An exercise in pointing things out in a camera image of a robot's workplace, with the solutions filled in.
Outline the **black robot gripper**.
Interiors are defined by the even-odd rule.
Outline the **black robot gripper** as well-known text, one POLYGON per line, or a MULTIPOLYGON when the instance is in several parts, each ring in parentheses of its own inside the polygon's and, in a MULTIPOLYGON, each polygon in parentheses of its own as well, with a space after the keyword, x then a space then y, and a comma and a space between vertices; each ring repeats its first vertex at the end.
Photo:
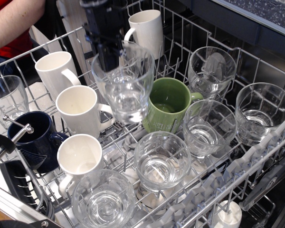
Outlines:
POLYGON ((85 26, 88 41, 93 51, 98 51, 99 62, 105 72, 119 66, 122 49, 121 29, 124 27, 125 0, 81 0, 85 10, 85 26))

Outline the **person forearm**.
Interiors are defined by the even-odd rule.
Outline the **person forearm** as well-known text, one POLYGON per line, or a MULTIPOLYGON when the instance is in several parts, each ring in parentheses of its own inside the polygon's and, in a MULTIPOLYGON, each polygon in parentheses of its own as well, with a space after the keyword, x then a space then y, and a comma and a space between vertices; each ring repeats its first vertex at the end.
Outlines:
POLYGON ((45 12, 44 0, 13 0, 0 10, 0 48, 34 25, 45 12))

